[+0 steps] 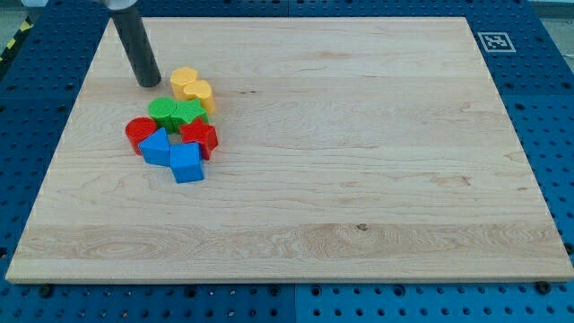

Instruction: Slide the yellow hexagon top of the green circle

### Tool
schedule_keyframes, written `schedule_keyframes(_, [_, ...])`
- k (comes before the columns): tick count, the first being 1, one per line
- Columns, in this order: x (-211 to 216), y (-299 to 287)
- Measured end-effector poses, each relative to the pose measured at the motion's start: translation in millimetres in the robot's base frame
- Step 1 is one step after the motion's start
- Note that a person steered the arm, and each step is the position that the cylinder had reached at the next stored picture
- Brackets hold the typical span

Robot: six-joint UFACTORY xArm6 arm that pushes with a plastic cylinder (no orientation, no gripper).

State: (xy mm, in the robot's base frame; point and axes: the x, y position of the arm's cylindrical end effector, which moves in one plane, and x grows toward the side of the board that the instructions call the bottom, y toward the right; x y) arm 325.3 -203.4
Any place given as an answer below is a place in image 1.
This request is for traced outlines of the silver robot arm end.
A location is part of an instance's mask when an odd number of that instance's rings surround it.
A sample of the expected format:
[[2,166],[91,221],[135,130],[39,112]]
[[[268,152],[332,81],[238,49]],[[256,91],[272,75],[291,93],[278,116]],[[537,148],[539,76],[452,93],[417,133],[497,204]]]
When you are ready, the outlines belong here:
[[103,4],[111,11],[125,10],[135,5],[138,0],[95,0],[97,3]]

